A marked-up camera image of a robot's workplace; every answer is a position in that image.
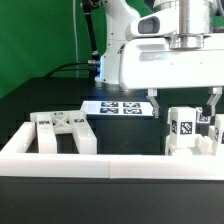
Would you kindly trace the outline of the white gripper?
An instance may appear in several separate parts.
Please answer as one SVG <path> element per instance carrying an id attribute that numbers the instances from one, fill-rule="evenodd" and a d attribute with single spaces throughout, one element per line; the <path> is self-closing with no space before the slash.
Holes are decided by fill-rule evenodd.
<path id="1" fill-rule="evenodd" d="M 161 115 L 156 89 L 211 87 L 202 114 L 214 116 L 224 86 L 224 34 L 205 38 L 197 50 L 171 50 L 165 38 L 134 39 L 122 52 L 119 84 L 123 89 L 148 89 L 155 118 Z"/>

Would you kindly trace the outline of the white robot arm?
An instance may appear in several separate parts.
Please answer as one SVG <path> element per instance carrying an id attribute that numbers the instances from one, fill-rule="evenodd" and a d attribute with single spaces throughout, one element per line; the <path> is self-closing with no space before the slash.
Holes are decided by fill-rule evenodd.
<path id="1" fill-rule="evenodd" d="M 140 16 L 125 0 L 103 0 L 107 48 L 100 59 L 98 86 L 146 89 L 158 116 L 159 89 L 209 87 L 203 114 L 213 116 L 224 88 L 224 31 L 213 31 L 221 0 L 155 0 Z"/>

